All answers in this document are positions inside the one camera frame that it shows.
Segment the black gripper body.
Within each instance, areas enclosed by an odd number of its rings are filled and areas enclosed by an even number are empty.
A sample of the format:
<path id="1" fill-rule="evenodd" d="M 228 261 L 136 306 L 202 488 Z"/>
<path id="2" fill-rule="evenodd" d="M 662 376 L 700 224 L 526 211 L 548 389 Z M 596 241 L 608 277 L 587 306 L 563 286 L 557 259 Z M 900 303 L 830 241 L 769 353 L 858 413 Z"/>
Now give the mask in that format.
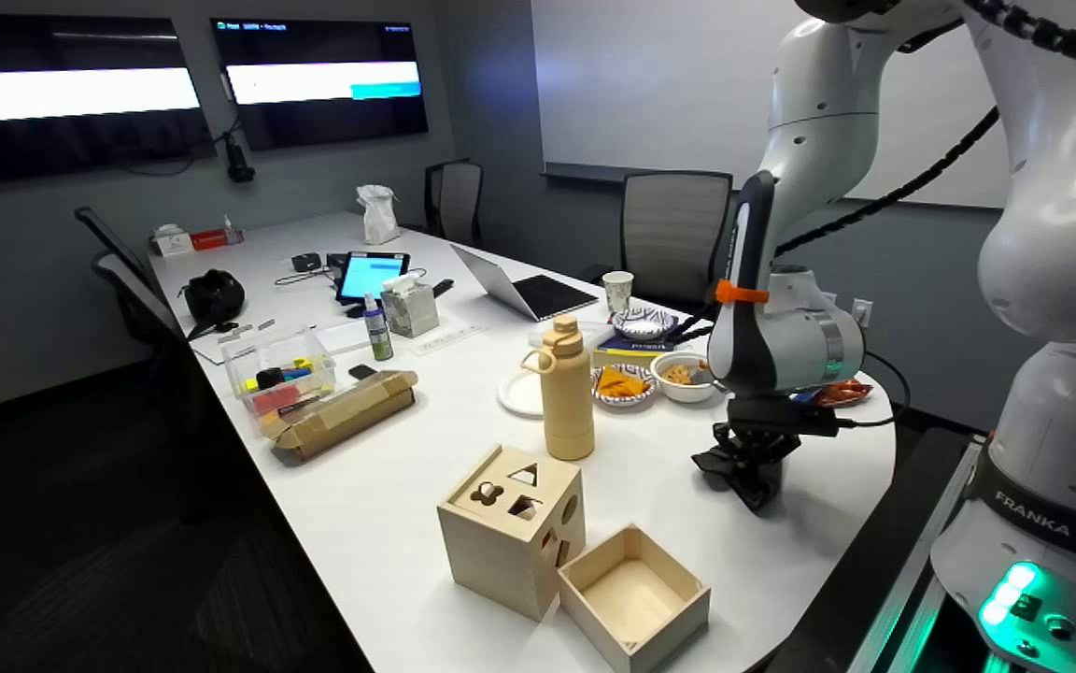
<path id="1" fill-rule="evenodd" d="M 804 434 L 832 439 L 830 408 L 791 404 L 785 392 L 736 392 L 728 421 L 715 427 L 724 460 L 740 469 L 785 460 Z"/>

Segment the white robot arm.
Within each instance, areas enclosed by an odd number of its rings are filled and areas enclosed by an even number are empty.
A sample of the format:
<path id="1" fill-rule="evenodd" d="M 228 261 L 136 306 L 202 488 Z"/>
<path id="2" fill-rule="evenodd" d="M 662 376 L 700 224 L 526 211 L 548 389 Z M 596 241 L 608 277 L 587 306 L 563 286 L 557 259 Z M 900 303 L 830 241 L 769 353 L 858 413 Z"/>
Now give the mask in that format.
<path id="1" fill-rule="evenodd" d="M 773 261 L 773 241 L 870 168 L 886 62 L 969 32 L 1010 144 L 1010 199 L 981 250 L 981 290 L 1038 353 L 1018 372 L 932 568 L 989 655 L 1076 673 L 1076 0 L 795 4 L 809 20 L 781 44 L 773 136 L 715 286 L 707 372 L 728 421 L 700 469 L 765 510 L 801 439 L 836 427 L 795 398 L 856 376 L 863 335 L 811 275 Z"/>

